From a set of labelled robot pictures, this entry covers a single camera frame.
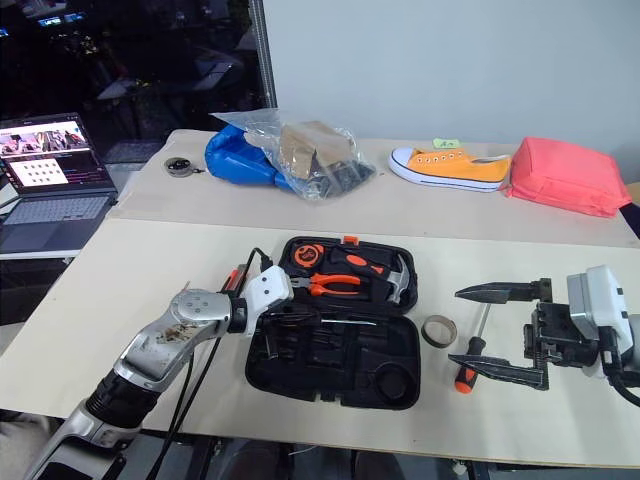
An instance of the small label sticker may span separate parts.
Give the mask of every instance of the small label sticker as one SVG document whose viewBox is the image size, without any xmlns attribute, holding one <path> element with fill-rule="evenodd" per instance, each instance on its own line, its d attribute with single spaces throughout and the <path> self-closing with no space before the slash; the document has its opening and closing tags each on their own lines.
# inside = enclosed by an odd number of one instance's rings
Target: small label sticker
<svg viewBox="0 0 640 480">
<path fill-rule="evenodd" d="M 456 138 L 434 138 L 433 148 L 460 148 L 460 140 Z"/>
</svg>

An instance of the hammer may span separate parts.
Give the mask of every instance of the hammer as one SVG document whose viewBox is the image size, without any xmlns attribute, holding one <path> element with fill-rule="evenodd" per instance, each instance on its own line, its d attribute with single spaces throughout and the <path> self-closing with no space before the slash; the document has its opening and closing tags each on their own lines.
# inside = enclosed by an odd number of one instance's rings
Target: hammer
<svg viewBox="0 0 640 480">
<path fill-rule="evenodd" d="M 394 272 L 390 268 L 374 265 L 368 260 L 353 255 L 342 249 L 333 249 L 331 251 L 332 263 L 347 263 L 355 273 L 360 273 L 367 277 L 381 278 L 391 285 L 393 285 L 393 291 L 387 299 L 393 303 L 400 303 L 400 295 L 409 286 L 409 269 L 405 263 L 402 255 L 398 255 L 400 260 L 400 266 L 402 267 L 399 272 Z"/>
</svg>

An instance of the sneaker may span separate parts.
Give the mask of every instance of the sneaker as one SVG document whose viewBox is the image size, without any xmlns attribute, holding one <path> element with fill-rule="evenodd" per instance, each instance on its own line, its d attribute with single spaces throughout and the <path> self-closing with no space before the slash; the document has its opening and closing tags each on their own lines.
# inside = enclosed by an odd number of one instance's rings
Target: sneaker
<svg viewBox="0 0 640 480">
<path fill-rule="evenodd" d="M 476 158 L 462 148 L 437 152 L 396 148 L 389 156 L 389 167 L 405 180 L 479 192 L 498 190 L 510 163 L 509 155 Z"/>
</svg>

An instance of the black tool case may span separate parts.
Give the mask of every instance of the black tool case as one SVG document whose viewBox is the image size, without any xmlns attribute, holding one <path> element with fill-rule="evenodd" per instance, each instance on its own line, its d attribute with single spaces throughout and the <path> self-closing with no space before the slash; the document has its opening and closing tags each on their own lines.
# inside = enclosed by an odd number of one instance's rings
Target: black tool case
<svg viewBox="0 0 640 480">
<path fill-rule="evenodd" d="M 296 254 L 310 256 L 302 267 Z M 408 284 L 398 303 L 392 285 L 354 273 L 340 259 L 357 255 L 368 265 L 399 271 L 402 256 Z M 347 295 L 311 295 L 294 288 L 294 299 L 263 316 L 247 359 L 245 374 L 259 390 L 300 400 L 335 401 L 349 407 L 402 410 L 420 394 L 420 346 L 414 323 L 403 316 L 418 299 L 413 257 L 402 248 L 358 242 L 355 237 L 295 237 L 284 248 L 280 266 L 292 278 L 315 273 L 358 275 L 363 284 L 327 285 Z M 301 320 L 306 317 L 312 320 Z M 346 320 L 333 323 L 326 320 Z"/>
</svg>

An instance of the pink pouch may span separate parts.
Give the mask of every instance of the pink pouch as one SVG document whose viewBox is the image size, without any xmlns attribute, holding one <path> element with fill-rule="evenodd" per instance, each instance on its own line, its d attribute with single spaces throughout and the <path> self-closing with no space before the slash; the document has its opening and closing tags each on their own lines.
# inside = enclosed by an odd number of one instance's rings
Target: pink pouch
<svg viewBox="0 0 640 480">
<path fill-rule="evenodd" d="M 512 195 L 600 217 L 613 217 L 631 202 L 613 157 L 533 137 L 526 137 L 513 156 L 507 189 Z"/>
</svg>

